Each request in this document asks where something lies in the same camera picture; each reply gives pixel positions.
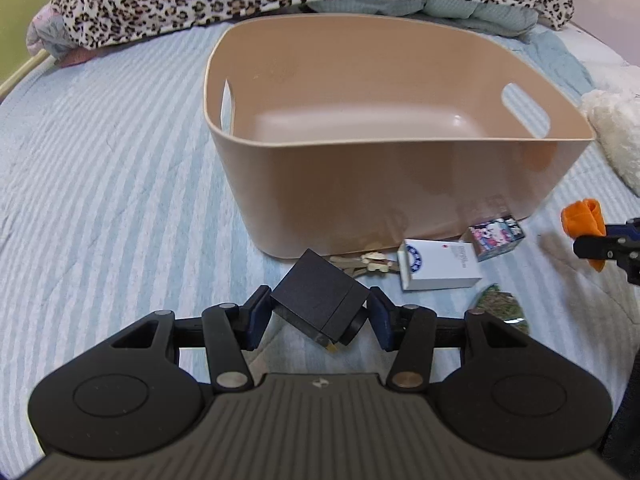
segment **light blue blanket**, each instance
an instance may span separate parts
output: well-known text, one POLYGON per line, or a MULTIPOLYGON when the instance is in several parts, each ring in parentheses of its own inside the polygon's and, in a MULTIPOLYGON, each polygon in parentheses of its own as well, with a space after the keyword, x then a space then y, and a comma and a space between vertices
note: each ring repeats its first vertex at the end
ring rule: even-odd
MULTIPOLYGON (((149 311, 198 316, 275 285, 290 263, 247 237, 202 113, 207 56, 228 25, 194 28, 81 66, 49 63, 0 105, 0 471, 16 475, 40 455, 26 416, 48 372, 149 311)), ((498 39, 577 101, 586 72, 551 32, 498 39)), ((639 200, 590 146, 545 204, 524 222, 515 251, 481 264, 472 289, 402 293, 396 276, 365 277, 396 303, 460 317, 491 283, 522 304, 532 336, 595 374, 614 405, 640 344, 636 289, 613 264, 596 274, 573 256, 560 210, 587 196, 606 220, 638 216, 639 200)), ((378 372, 366 324, 335 354, 273 316, 247 355, 256 376, 378 372)), ((207 380, 204 355, 181 365, 207 380)), ((437 351, 433 379, 459 365, 437 351)))

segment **beige plastic basket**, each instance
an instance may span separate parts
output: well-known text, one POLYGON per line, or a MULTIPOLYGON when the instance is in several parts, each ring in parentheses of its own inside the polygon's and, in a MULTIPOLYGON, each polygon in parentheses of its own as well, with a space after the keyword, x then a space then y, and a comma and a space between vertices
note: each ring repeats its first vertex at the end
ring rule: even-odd
POLYGON ((209 57, 204 105, 251 238, 283 258, 458 235, 499 216, 497 204, 522 219, 593 139, 575 107, 498 44, 380 16, 230 28, 209 57))

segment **white fluffy pillow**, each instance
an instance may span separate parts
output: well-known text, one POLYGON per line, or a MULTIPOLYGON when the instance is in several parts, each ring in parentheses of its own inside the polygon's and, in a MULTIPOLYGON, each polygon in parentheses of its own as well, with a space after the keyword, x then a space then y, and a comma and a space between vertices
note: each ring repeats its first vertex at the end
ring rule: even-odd
POLYGON ((582 96, 580 108, 612 167, 640 196, 640 96, 631 91, 593 90, 582 96))

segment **black box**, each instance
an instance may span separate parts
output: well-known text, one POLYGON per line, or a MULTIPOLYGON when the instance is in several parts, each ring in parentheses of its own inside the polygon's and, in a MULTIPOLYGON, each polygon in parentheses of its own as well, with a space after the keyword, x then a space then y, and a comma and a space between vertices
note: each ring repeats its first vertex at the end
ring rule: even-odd
POLYGON ((271 293, 276 314, 325 348, 351 342, 367 320, 368 295, 367 287, 311 249, 271 293))

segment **orange cloth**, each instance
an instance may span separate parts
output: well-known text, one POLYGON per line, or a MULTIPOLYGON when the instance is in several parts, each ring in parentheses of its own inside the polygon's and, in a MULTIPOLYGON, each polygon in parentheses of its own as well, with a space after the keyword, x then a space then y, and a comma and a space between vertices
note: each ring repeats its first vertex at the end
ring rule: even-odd
MULTIPOLYGON (((560 213, 562 228, 573 240, 578 236, 605 236, 607 229, 600 210, 600 202, 594 198, 585 198, 562 209, 560 213)), ((600 272, 605 260, 589 260, 591 267, 600 272)))

